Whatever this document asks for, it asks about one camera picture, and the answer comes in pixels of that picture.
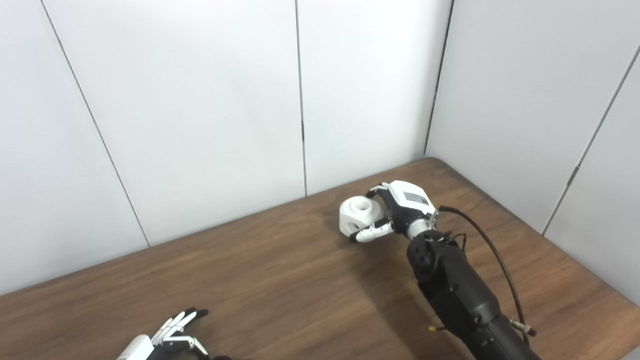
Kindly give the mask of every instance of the white robotic hand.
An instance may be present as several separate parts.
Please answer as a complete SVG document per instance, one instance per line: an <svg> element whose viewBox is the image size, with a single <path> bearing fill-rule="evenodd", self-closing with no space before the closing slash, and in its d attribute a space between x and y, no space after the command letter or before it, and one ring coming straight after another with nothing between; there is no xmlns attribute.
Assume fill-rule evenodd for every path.
<svg viewBox="0 0 640 360"><path fill-rule="evenodd" d="M371 199L376 195L385 203L388 216L351 234L352 242L365 243L393 232L412 239L435 227L438 211L421 187L396 180L374 186L365 196Z"/></svg>
<svg viewBox="0 0 640 360"><path fill-rule="evenodd" d="M198 339L182 335L186 327L208 313L195 307L182 311L165 321L151 338L135 337L117 360L166 360L169 355L186 350L192 351L198 360L209 360L209 353Z"/></svg>

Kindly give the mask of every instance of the wood grain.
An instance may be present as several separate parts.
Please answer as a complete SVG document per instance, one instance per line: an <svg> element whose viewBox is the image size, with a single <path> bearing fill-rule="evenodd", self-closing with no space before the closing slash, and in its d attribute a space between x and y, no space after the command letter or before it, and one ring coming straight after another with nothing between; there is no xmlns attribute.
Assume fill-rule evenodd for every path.
<svg viewBox="0 0 640 360"><path fill-rule="evenodd" d="M381 181L422 186L493 238L544 359L615 360L640 345L640 309L447 165L424 159L0 297L0 359L113 360L172 314L213 354L274 359L471 359L415 286L407 240L352 245L338 207ZM492 253L463 220L468 257L515 317Z"/></svg>

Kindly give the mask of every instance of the cable connector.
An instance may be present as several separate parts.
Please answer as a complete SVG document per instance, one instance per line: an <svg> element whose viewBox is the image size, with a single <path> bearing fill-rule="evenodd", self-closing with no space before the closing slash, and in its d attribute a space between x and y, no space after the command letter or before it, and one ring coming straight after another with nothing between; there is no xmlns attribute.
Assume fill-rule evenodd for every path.
<svg viewBox="0 0 640 360"><path fill-rule="evenodd" d="M517 322L515 320L509 319L509 323L511 324L511 326L513 326L514 329L516 330L520 330L522 332L524 332L525 334L534 337L535 335L538 335L538 332L535 331L531 326L529 325L525 325L521 322Z"/></svg>
<svg viewBox="0 0 640 360"><path fill-rule="evenodd" d="M447 330L446 327L444 326L429 326L429 331L442 331L442 330Z"/></svg>

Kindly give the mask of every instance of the black cable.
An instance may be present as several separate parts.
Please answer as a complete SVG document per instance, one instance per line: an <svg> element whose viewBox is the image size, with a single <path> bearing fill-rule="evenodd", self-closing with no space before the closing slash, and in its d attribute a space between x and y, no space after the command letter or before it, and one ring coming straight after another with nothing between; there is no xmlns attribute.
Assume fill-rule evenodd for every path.
<svg viewBox="0 0 640 360"><path fill-rule="evenodd" d="M507 278L507 282L509 283L509 287L511 288L511 294L513 295L513 300L516 303L516 310L518 311L519 321L523 325L526 324L524 321L524 312L522 311L520 298L518 297L516 286L515 284L513 284L513 279L511 278L511 274L509 274L509 270L507 269L507 266L504 264L504 260L502 260L502 256L500 256L500 252L498 252L498 249L495 248L495 245L493 244L491 239L489 239L489 236L484 232L484 230L482 230L482 228L480 228L480 225L478 225L475 221L473 221L473 219L471 219L467 214L463 213L462 211L449 206L440 206L438 210L445 213L454 213L460 217L463 217L467 222L469 222L473 227L475 227L475 229L478 231L480 236L482 236L482 238L485 240L487 245L489 245L489 247L491 248L491 251L493 252L493 255L495 255L495 258L498 260L498 263L500 263L502 272L504 273L504 276ZM522 333L522 339L527 345L529 345L529 337L525 332Z"/></svg>
<svg viewBox="0 0 640 360"><path fill-rule="evenodd" d="M467 233L460 233L460 234L455 234L451 240L455 240L457 238L459 238L460 236L462 236L462 247L460 248L462 250L462 253L464 253L465 256L467 256Z"/></svg>

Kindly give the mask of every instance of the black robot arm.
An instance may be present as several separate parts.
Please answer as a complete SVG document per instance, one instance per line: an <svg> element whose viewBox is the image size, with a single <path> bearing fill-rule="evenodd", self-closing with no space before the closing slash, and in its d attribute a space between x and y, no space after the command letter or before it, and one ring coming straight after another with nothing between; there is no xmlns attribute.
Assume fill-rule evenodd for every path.
<svg viewBox="0 0 640 360"><path fill-rule="evenodd" d="M446 234L432 230L414 237L407 258L420 291L444 327L477 360L540 360L518 337L498 299Z"/></svg>

